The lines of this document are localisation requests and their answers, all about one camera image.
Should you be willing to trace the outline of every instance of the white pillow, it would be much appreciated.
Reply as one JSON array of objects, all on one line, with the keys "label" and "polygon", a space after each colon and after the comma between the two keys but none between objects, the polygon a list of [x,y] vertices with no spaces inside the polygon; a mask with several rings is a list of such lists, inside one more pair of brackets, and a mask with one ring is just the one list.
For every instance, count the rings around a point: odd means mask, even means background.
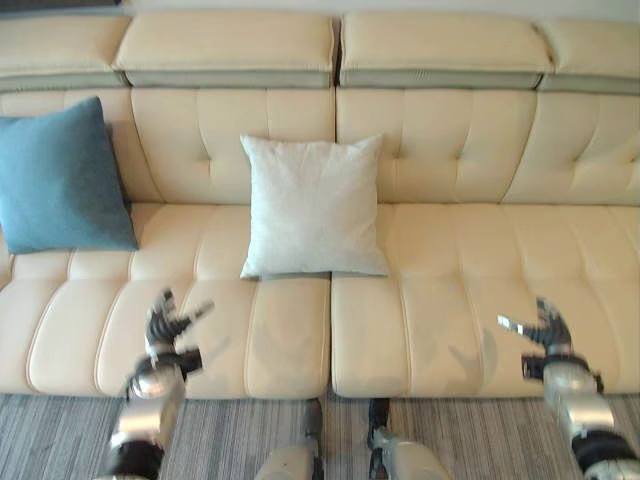
[{"label": "white pillow", "polygon": [[251,162],[251,242],[242,278],[387,273],[376,244],[381,135],[354,145],[240,140]]}]

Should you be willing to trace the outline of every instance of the carpet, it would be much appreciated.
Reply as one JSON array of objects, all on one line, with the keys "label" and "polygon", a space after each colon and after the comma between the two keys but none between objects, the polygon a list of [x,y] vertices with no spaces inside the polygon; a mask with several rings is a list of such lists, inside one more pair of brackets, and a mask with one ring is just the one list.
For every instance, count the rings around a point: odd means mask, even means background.
[{"label": "carpet", "polygon": [[[609,397],[633,446],[640,396]],[[366,479],[367,402],[328,394],[327,480]],[[198,401],[181,410],[162,480],[252,480],[268,453],[302,438],[303,403]],[[88,480],[99,470],[119,399],[0,396],[0,479]],[[580,480],[539,399],[392,400],[391,428],[422,441],[458,480]]]}]

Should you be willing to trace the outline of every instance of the pillow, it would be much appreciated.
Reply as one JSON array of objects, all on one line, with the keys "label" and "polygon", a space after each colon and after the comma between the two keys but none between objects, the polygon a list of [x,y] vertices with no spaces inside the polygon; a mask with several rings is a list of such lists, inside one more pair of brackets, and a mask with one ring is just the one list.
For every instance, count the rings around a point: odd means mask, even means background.
[{"label": "pillow", "polygon": [[100,99],[0,117],[0,224],[11,253],[137,248]]},{"label": "pillow", "polygon": [[251,162],[251,241],[241,277],[387,273],[376,245],[382,136],[354,145],[241,142]]}]

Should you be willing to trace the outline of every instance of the cream leather sofa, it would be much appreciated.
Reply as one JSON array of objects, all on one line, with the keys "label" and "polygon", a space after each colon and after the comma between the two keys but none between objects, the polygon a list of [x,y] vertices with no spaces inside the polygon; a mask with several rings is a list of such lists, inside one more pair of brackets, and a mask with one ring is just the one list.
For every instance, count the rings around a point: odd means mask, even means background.
[{"label": "cream leather sofa", "polygon": [[[345,396],[537,395],[532,347],[495,326],[534,322],[536,294],[608,391],[639,390],[637,25],[349,14],[334,89],[326,16],[85,21],[2,21],[0,115],[99,95],[140,250],[2,256],[0,390],[117,394],[164,286],[181,308],[216,302],[184,340],[205,364],[191,397],[312,397],[330,368]],[[384,133],[389,277],[240,280],[243,133]]]}]

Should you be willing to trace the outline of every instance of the headrest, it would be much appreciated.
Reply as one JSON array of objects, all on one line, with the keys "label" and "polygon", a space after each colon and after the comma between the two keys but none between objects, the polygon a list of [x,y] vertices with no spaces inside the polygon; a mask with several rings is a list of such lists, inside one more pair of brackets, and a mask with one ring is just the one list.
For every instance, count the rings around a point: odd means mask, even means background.
[{"label": "headrest", "polygon": [[531,89],[551,70],[544,39],[505,15],[349,13],[342,48],[346,87]]},{"label": "headrest", "polygon": [[135,17],[115,65],[135,86],[324,88],[332,55],[324,15],[161,11]]},{"label": "headrest", "polygon": [[555,19],[539,28],[555,63],[540,90],[640,95],[640,24]]},{"label": "headrest", "polygon": [[129,17],[0,20],[0,91],[126,85],[111,67]]}]

